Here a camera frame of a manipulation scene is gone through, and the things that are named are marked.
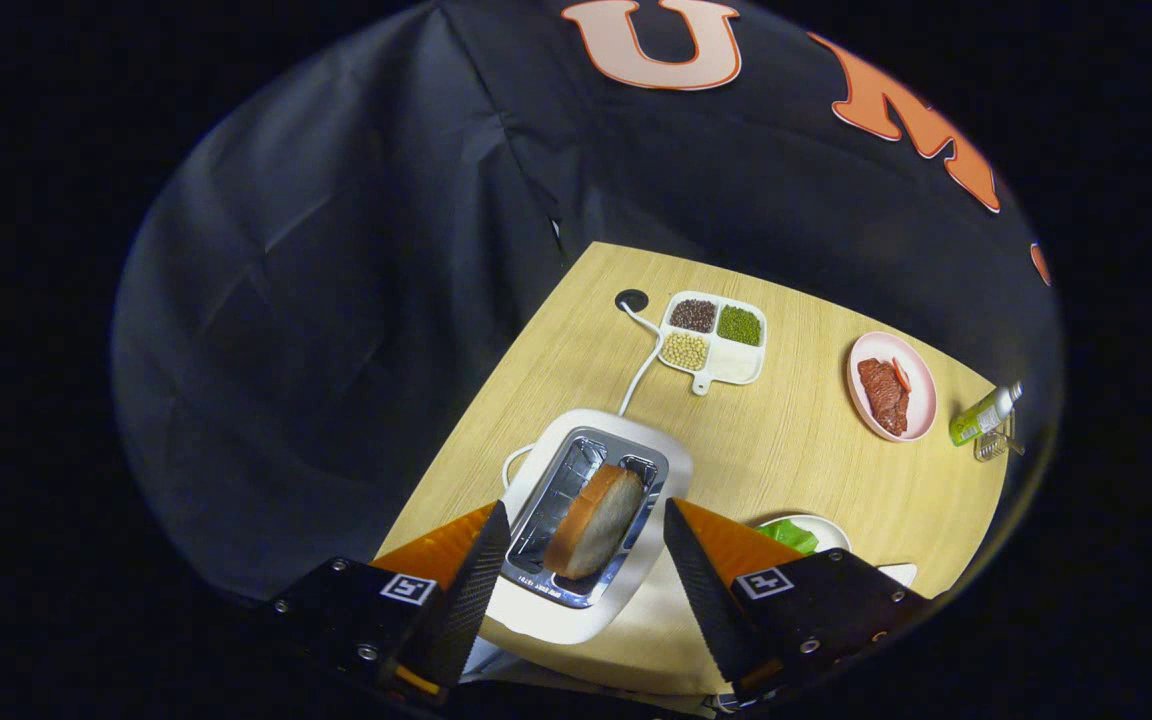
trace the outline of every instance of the black circle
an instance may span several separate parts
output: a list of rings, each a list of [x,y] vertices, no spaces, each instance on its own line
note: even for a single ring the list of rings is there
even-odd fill
[[[616,293],[616,310],[621,309],[621,302],[630,306],[635,313],[641,313],[649,305],[649,294],[642,290],[622,290]]]

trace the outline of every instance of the bread crust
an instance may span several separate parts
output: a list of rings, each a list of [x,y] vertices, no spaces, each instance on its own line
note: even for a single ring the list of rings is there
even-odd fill
[[[594,477],[590,478],[585,487],[581,490],[579,495],[576,495],[576,500],[573,500],[567,515],[559,521],[554,537],[550,538],[550,546],[545,548],[545,569],[552,570],[559,577],[573,579],[579,579],[590,574],[568,575],[571,570],[573,556],[576,555],[582,539],[585,538],[590,520],[594,518],[599,506],[619,483],[634,483],[635,487],[643,487],[637,473],[619,465],[602,465],[594,471]]]

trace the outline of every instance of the cable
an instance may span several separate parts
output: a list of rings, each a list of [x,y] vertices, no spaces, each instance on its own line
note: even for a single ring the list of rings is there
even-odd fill
[[[634,376],[634,382],[630,382],[630,389],[626,392],[626,400],[621,401],[621,409],[617,411],[617,415],[623,418],[623,416],[626,416],[627,407],[630,406],[630,397],[634,397],[635,389],[639,387],[639,381],[643,379],[643,374],[649,371],[650,366],[652,366],[652,361],[657,359],[657,355],[660,355],[660,347],[664,346],[664,333],[660,332],[660,328],[655,327],[655,325],[636,314],[624,302],[621,302],[621,310],[624,310],[630,318],[634,318],[639,325],[643,325],[643,327],[654,332],[657,336],[657,344],[652,350],[652,355],[649,355],[647,359],[643,361],[643,366],[639,367],[639,373]],[[503,464],[500,465],[500,484],[502,484],[503,488],[509,488],[509,465],[513,464],[513,461],[515,461],[517,456],[524,454],[524,452],[530,452],[533,447],[536,447],[536,444],[522,446],[517,450],[511,452],[511,454],[503,460]]]
[[[530,452],[532,447],[536,447],[536,444],[522,446],[503,460],[503,465],[500,465],[500,484],[503,484],[503,488],[509,488],[509,464],[524,452]]]
[[[635,389],[639,387],[639,380],[643,379],[643,373],[649,371],[649,367],[652,366],[652,361],[657,359],[657,355],[660,355],[660,347],[664,346],[664,333],[660,332],[660,328],[655,327],[652,323],[646,323],[646,320],[639,318],[624,302],[621,302],[621,310],[629,313],[639,325],[643,325],[643,327],[649,328],[649,331],[657,334],[657,346],[654,350],[652,350],[652,355],[649,355],[647,359],[643,361],[643,366],[639,367],[639,373],[634,376],[634,382],[630,382],[630,389],[626,393],[626,400],[621,401],[621,409],[616,412],[616,415],[620,415],[623,418],[623,416],[626,416],[626,408],[630,406],[630,397],[634,397]]]

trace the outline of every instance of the green bottle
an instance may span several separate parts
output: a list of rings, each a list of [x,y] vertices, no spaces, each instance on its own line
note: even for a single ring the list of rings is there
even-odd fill
[[[950,439],[956,446],[967,445],[970,439],[996,429],[1011,415],[1011,406],[1020,400],[1020,381],[1011,387],[1000,386],[980,402],[968,407],[950,423]]]

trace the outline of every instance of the steak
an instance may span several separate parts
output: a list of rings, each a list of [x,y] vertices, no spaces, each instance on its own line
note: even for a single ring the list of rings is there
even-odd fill
[[[905,410],[909,410],[909,393],[896,379],[896,369],[890,363],[878,359],[862,359],[856,364],[861,373],[861,386],[869,397],[869,411],[884,430],[900,437],[909,430]]]

